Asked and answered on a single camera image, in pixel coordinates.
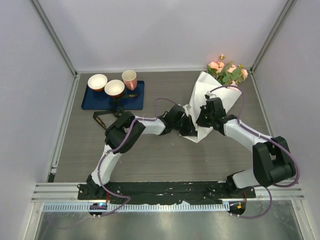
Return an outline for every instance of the white bowl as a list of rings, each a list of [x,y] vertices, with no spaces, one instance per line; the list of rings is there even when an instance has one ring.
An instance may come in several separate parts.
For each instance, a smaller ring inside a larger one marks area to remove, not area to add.
[[[102,91],[108,82],[108,78],[103,74],[96,74],[89,78],[88,87],[94,91]]]
[[[105,85],[104,91],[112,98],[119,98],[125,92],[125,84],[118,79],[111,80]]]

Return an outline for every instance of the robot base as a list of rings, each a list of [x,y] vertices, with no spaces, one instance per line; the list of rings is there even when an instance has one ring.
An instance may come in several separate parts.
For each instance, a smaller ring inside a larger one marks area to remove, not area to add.
[[[109,182],[105,185],[110,191],[131,196],[129,205],[173,205],[183,201],[191,205],[220,204],[221,199],[247,199],[256,197],[253,187],[246,187],[233,191],[229,184],[218,181],[167,181],[167,182]],[[79,200],[101,200],[107,195],[102,192],[100,196],[90,194],[86,184],[78,185]],[[122,204],[123,199],[110,196],[111,204]]]

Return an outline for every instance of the wooden tabletop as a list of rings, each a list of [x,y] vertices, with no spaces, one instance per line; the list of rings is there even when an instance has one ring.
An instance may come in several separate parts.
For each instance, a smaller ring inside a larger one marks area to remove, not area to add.
[[[144,106],[132,110],[140,117],[154,117],[154,100],[168,98],[185,105],[189,103],[199,71],[138,72],[145,82]],[[106,73],[109,80],[121,79],[121,73]],[[105,131],[93,119],[94,110],[82,110],[87,81],[92,74],[81,74],[74,99],[55,182],[85,182],[96,168],[104,149]],[[267,126],[250,77],[241,83],[246,105],[241,119],[250,127],[268,134]],[[230,114],[237,115],[242,98]],[[162,100],[158,111],[163,113],[172,103]],[[109,126],[116,118],[103,115]],[[173,130],[163,136],[142,135],[125,153],[111,175],[113,182],[134,181],[223,181],[232,173],[252,167],[252,154],[238,142],[212,131],[199,143],[179,136]]]

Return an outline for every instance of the white cloth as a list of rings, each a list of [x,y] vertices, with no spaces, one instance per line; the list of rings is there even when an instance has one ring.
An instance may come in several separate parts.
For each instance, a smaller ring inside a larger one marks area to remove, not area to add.
[[[194,124],[195,130],[197,130],[197,136],[183,136],[186,139],[189,139],[195,143],[200,142],[204,139],[212,130],[212,127],[201,127],[196,124],[196,121],[200,115],[200,107],[206,104],[205,94],[217,87],[220,87],[221,84],[210,74],[202,71],[196,80],[190,102],[187,105],[184,105],[185,113],[192,117],[192,122]],[[238,98],[241,95],[241,91],[232,89],[232,88],[220,88],[213,92],[213,96],[210,98],[219,97],[222,101],[223,107],[226,112],[228,112],[231,107],[235,104]]]

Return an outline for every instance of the gray wall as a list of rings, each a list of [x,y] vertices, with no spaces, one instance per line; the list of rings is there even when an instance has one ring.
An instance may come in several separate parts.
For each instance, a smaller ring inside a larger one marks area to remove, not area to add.
[[[39,0],[78,71],[251,67],[286,0]]]
[[[28,0],[0,1],[0,235],[20,240],[72,76]]]
[[[301,168],[320,223],[320,1],[298,0],[256,71],[268,118]]]

